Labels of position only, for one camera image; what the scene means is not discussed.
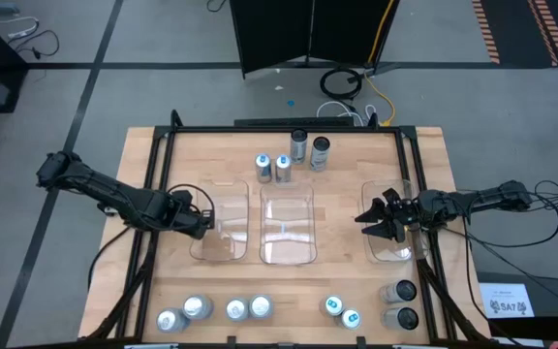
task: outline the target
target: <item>silver can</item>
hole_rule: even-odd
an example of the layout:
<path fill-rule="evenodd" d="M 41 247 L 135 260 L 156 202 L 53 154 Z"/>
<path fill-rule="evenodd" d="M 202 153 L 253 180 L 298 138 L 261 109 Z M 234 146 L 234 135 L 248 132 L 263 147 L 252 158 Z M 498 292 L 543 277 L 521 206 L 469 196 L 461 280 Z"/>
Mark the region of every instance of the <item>silver can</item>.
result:
<path fill-rule="evenodd" d="M 181 309 L 163 309 L 156 318 L 156 327 L 162 333 L 181 333 L 191 324 Z"/>
<path fill-rule="evenodd" d="M 182 311 L 191 320 L 203 320 L 210 317 L 214 305 L 212 300 L 203 295 L 194 295 L 184 301 Z"/>
<path fill-rule="evenodd" d="M 417 287 L 410 280 L 399 280 L 380 289 L 380 298 L 386 303 L 412 301 L 416 296 Z"/>
<path fill-rule="evenodd" d="M 382 316 L 383 325 L 393 330 L 412 331 L 419 325 L 417 313 L 408 306 L 387 309 Z"/>
<path fill-rule="evenodd" d="M 326 137 L 317 137 L 311 147 L 311 170 L 320 172 L 326 169 L 330 141 Z"/>
<path fill-rule="evenodd" d="M 272 180 L 270 156 L 268 154 L 258 154 L 256 156 L 256 173 L 260 183 L 268 183 Z"/>
<path fill-rule="evenodd" d="M 244 321 L 249 317 L 249 302 L 245 299 L 232 299 L 225 307 L 228 319 L 234 322 Z"/>
<path fill-rule="evenodd" d="M 249 303 L 249 313 L 252 318 L 269 318 L 272 315 L 272 300 L 269 296 L 254 296 Z"/>
<path fill-rule="evenodd" d="M 290 136 L 290 157 L 294 164 L 305 162 L 307 152 L 307 131 L 295 129 Z"/>
<path fill-rule="evenodd" d="M 354 309 L 346 309 L 335 318 L 335 322 L 344 329 L 356 330 L 360 326 L 360 314 Z"/>
<path fill-rule="evenodd" d="M 320 311 L 325 316 L 339 316 L 344 311 L 344 303 L 339 296 L 326 296 L 320 301 Z"/>
<path fill-rule="evenodd" d="M 279 155 L 275 161 L 275 179 L 277 183 L 289 182 L 292 177 L 292 160 L 288 155 Z"/>

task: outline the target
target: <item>black cap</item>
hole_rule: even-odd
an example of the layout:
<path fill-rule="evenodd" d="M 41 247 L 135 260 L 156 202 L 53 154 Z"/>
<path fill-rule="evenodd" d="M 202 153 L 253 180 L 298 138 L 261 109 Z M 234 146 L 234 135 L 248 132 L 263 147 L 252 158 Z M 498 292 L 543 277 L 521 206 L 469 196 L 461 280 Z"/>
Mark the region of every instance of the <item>black cap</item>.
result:
<path fill-rule="evenodd" d="M 412 301 L 417 296 L 417 287 L 409 280 L 402 280 L 395 286 L 397 295 L 404 301 Z"/>
<path fill-rule="evenodd" d="M 317 137 L 314 140 L 314 147 L 320 151 L 325 151 L 330 148 L 330 141 L 326 137 Z"/>
<path fill-rule="evenodd" d="M 307 141 L 307 131 L 303 129 L 295 129 L 292 131 L 292 139 L 295 142 Z"/>
<path fill-rule="evenodd" d="M 402 308 L 397 313 L 397 321 L 399 325 L 406 330 L 414 330 L 419 325 L 417 313 L 409 307 Z"/>

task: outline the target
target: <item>wooden table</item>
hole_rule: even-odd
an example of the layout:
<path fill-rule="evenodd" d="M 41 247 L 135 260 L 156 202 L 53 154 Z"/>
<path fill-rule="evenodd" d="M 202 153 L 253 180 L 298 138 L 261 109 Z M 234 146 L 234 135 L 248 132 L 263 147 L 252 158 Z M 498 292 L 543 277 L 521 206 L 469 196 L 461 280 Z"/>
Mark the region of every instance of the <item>wooden table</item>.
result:
<path fill-rule="evenodd" d="M 152 128 L 129 129 L 117 178 L 142 187 L 151 145 Z M 311 140 L 317 135 L 309 135 Z M 289 152 L 288 134 L 177 134 L 168 186 L 222 180 L 226 176 L 244 180 L 249 186 L 249 241 L 246 256 L 232 263 L 208 263 L 189 254 L 191 239 L 179 234 L 160 234 L 144 341 L 225 342 L 235 335 L 240 343 L 344 343 L 353 344 L 364 335 L 367 343 L 427 343 L 420 295 L 409 303 L 417 311 L 420 325 L 415 331 L 388 330 L 380 316 L 388 306 L 378 299 L 381 286 L 400 278 L 413 280 L 419 288 L 414 262 L 374 264 L 367 260 L 358 215 L 361 186 L 370 180 L 401 179 L 395 140 L 388 134 L 325 134 L 331 149 L 327 170 L 314 173 L 306 165 L 294 166 L 293 181 L 309 183 L 314 189 L 318 258 L 305 266 L 271 266 L 259 256 L 260 189 L 254 157 L 266 152 L 272 157 Z M 418 142 L 427 185 L 453 191 L 453 176 L 440 128 L 418 128 Z M 416 181 L 410 144 L 405 141 L 412 181 Z M 100 164 L 94 165 L 100 170 Z M 157 165 L 154 188 L 158 187 L 161 164 Z M 451 226 L 461 231 L 458 222 Z M 118 218 L 109 218 L 102 244 L 122 229 Z M 106 317 L 123 291 L 133 234 L 110 247 L 98 262 L 80 326 L 79 335 L 92 332 Z M 489 335 L 486 322 L 471 304 L 467 280 L 464 240 L 441 232 L 440 248 L 449 293 L 477 329 Z M 481 299 L 473 261 L 474 294 Z M 215 302 L 210 319 L 195 322 L 184 333 L 160 333 L 156 316 L 166 307 L 181 307 L 193 294 L 207 294 Z M 268 294 L 275 304 L 271 319 L 233 323 L 225 316 L 232 297 Z M 324 295 L 340 295 L 347 306 L 360 311 L 362 325 L 343 330 L 319 311 Z M 432 292 L 439 336 L 445 336 L 438 298 Z M 127 333 L 133 332 L 139 298 L 132 301 Z"/>

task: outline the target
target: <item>black partition panel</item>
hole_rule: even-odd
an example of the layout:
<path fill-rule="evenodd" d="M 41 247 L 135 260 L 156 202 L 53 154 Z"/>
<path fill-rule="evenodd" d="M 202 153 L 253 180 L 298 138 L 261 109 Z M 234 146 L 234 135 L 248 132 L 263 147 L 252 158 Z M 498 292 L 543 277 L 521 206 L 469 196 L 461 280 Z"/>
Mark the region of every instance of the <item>black partition panel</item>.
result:
<path fill-rule="evenodd" d="M 318 0 L 314 6 L 310 54 L 341 63 L 364 65 L 374 50 L 378 59 L 399 3 L 395 0 Z M 383 30 L 375 45 L 378 27 L 388 9 Z"/>
<path fill-rule="evenodd" d="M 313 0 L 230 0 L 242 72 L 307 54 Z"/>

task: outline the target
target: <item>clear plastic container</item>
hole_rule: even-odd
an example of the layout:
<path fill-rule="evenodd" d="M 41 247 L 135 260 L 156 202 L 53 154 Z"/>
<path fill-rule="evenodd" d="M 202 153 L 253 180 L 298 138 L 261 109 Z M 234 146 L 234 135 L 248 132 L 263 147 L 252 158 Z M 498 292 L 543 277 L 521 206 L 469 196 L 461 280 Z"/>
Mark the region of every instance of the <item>clear plastic container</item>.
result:
<path fill-rule="evenodd" d="M 372 200 L 374 198 L 381 198 L 386 205 L 387 201 L 383 197 L 383 193 L 390 188 L 395 189 L 402 199 L 413 199 L 413 195 L 418 192 L 408 180 L 375 180 L 365 182 L 361 188 L 360 213 L 372 207 Z M 361 224 L 363 224 L 363 228 L 373 225 L 371 223 Z M 405 228 L 405 232 L 406 239 L 403 242 L 397 242 L 394 239 L 363 235 L 367 259 L 372 263 L 409 261 L 413 257 L 413 251 L 410 245 L 410 232 L 408 232 L 407 228 Z M 422 233 L 419 234 L 421 235 L 420 240 L 423 244 L 423 249 L 427 251 L 426 240 Z"/>
<path fill-rule="evenodd" d="M 260 258 L 264 263 L 301 265 L 313 262 L 316 250 L 314 190 L 304 183 L 270 183 L 262 201 Z"/>
<path fill-rule="evenodd" d="M 211 262 L 227 262 L 244 257 L 249 237 L 249 186 L 242 180 L 203 181 L 203 189 L 214 202 L 214 229 L 191 243 L 191 256 Z M 210 202 L 197 194 L 197 207 L 210 209 Z"/>

